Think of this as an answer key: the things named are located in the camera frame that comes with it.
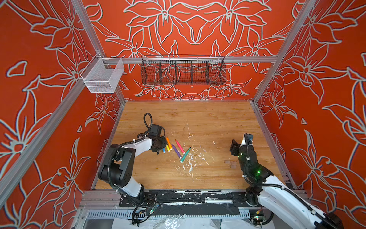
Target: black wire basket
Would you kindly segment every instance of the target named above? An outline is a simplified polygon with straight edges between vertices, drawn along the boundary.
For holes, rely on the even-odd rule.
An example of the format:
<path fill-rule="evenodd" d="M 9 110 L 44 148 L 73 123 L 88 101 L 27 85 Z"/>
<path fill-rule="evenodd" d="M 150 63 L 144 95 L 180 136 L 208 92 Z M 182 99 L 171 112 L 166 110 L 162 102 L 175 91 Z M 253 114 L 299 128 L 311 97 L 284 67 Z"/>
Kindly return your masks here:
<path fill-rule="evenodd" d="M 222 85 L 226 83 L 223 56 L 142 56 L 144 85 Z"/>

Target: wood grain surface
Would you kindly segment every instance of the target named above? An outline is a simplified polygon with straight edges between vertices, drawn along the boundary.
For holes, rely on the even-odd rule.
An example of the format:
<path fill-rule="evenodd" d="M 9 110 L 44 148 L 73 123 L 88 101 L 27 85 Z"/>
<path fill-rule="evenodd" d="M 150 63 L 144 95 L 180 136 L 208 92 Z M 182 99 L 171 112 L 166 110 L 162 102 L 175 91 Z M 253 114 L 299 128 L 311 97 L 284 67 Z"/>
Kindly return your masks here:
<path fill-rule="evenodd" d="M 249 102 L 159 101 L 126 103 L 112 143 L 121 144 L 146 131 L 143 115 L 166 130 L 166 137 L 191 151 L 180 163 L 174 151 L 146 151 L 135 158 L 133 177 L 146 189 L 245 189 L 238 158 L 230 154 L 231 140 L 254 136 L 258 162 L 282 180 Z M 111 189 L 98 180 L 96 189 Z"/>

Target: purple marker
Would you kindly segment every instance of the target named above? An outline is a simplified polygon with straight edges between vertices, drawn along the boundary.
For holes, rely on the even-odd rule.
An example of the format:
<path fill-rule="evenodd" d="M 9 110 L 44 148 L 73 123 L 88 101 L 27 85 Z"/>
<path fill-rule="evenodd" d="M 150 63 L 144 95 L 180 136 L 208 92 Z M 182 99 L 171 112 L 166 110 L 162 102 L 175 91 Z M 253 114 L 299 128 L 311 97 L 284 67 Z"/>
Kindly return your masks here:
<path fill-rule="evenodd" d="M 181 159 L 181 158 L 182 158 L 182 156 L 179 154 L 179 151 L 177 150 L 177 148 L 175 148 L 175 146 L 174 146 L 173 144 L 171 144 L 171 145 L 172 145 L 172 147 L 173 147 L 174 151 L 177 153 L 177 155 L 178 155 L 179 159 Z"/>

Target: red wall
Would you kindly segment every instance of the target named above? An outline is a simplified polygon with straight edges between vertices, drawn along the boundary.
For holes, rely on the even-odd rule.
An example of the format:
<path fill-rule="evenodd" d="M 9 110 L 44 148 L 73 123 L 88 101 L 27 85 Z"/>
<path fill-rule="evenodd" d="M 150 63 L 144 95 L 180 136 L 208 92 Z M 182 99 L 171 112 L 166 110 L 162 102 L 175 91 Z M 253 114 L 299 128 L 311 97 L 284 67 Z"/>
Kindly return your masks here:
<path fill-rule="evenodd" d="M 274 56 L 303 1 L 83 0 L 108 57 L 158 54 Z M 120 87 L 129 100 L 248 100 L 270 63 L 227 65 L 220 86 L 144 86 L 126 64 Z"/>
<path fill-rule="evenodd" d="M 95 52 L 69 0 L 0 5 L 1 178 Z M 120 107 L 115 94 L 82 91 L 0 209 L 1 228 L 70 227 Z"/>
<path fill-rule="evenodd" d="M 366 4 L 320 0 L 259 108 L 296 185 L 366 227 Z"/>

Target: green marker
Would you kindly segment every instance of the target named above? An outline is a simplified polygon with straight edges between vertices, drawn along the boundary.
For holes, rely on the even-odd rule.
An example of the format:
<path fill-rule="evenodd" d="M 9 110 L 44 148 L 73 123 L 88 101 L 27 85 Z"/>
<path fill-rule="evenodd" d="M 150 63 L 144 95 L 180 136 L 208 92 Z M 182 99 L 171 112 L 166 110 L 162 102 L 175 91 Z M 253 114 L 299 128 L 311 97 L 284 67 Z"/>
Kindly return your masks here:
<path fill-rule="evenodd" d="M 184 159 L 186 158 L 186 156 L 188 155 L 189 151 L 191 150 L 191 148 L 189 147 L 189 149 L 187 150 L 187 152 L 183 155 L 182 159 L 180 160 L 181 163 L 183 163 Z"/>

